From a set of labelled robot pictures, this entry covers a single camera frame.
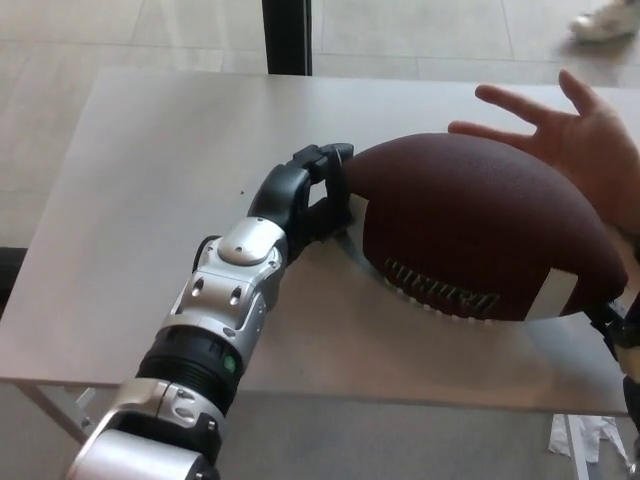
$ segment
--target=white paper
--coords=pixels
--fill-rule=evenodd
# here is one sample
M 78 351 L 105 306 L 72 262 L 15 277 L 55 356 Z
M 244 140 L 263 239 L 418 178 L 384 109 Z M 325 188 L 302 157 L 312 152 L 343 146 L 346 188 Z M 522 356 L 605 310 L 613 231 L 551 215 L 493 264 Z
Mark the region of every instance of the white paper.
M 589 463 L 598 463 L 600 454 L 600 440 L 609 440 L 616 451 L 629 466 L 629 458 L 622 445 L 618 427 L 613 417 L 588 417 L 575 415 L 580 425 L 580 437 L 584 445 L 584 453 Z M 551 424 L 551 438 L 549 440 L 549 450 L 553 453 L 571 456 L 569 442 L 567 439 L 567 428 L 564 422 L 564 415 L 554 415 Z

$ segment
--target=human hand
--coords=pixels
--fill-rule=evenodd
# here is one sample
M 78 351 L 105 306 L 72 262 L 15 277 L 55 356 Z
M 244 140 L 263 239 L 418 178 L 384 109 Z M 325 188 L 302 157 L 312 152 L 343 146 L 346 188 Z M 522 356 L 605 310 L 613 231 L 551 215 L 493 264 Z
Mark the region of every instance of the human hand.
M 480 100 L 517 115 L 536 132 L 523 135 L 460 121 L 452 122 L 449 132 L 497 140 L 537 157 L 578 187 L 604 222 L 640 233 L 638 148 L 615 110 L 591 87 L 566 70 L 560 72 L 559 83 L 578 115 L 480 85 Z

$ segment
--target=white stripe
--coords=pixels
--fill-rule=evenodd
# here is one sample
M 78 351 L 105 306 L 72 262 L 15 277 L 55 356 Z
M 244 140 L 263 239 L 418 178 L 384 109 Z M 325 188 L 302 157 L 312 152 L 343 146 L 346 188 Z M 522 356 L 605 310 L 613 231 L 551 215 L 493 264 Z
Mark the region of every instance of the white stripe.
M 557 317 L 564 310 L 578 283 L 578 276 L 552 268 L 531 304 L 525 320 Z
M 362 253 L 362 237 L 364 235 L 364 219 L 367 214 L 369 200 L 358 195 L 351 194 L 349 207 L 355 217 L 355 222 L 347 229 L 347 233 L 354 243 L 358 252 Z

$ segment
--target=finger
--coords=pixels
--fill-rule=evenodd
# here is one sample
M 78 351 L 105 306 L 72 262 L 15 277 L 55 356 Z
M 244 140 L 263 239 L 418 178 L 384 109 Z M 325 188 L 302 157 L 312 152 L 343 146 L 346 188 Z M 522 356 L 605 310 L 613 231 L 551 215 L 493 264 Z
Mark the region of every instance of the finger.
M 552 112 L 551 109 L 541 103 L 493 85 L 480 85 L 476 88 L 476 97 L 497 107 L 504 108 L 525 122 L 534 125 L 540 124 Z
M 495 128 L 479 125 L 471 122 L 451 122 L 448 128 L 449 133 L 459 133 L 471 135 L 472 137 L 487 138 L 496 142 L 506 143 L 519 150 L 529 151 L 531 137 L 520 133 L 504 132 Z
M 601 102 L 598 94 L 589 85 L 578 80 L 568 70 L 562 69 L 560 71 L 558 83 L 560 83 L 562 92 L 571 100 L 580 115 L 589 114 Z

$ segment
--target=robotic arm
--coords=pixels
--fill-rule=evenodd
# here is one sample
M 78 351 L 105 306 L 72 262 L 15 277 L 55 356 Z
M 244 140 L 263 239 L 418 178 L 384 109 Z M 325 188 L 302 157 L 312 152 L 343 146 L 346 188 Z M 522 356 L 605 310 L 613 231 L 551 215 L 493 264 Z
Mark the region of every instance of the robotic arm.
M 136 378 L 76 457 L 68 480 L 214 480 L 225 417 L 285 269 L 353 221 L 342 162 L 349 144 L 311 145 L 276 166 L 246 218 L 206 238 L 193 274 Z M 327 196 L 309 206 L 311 185 Z

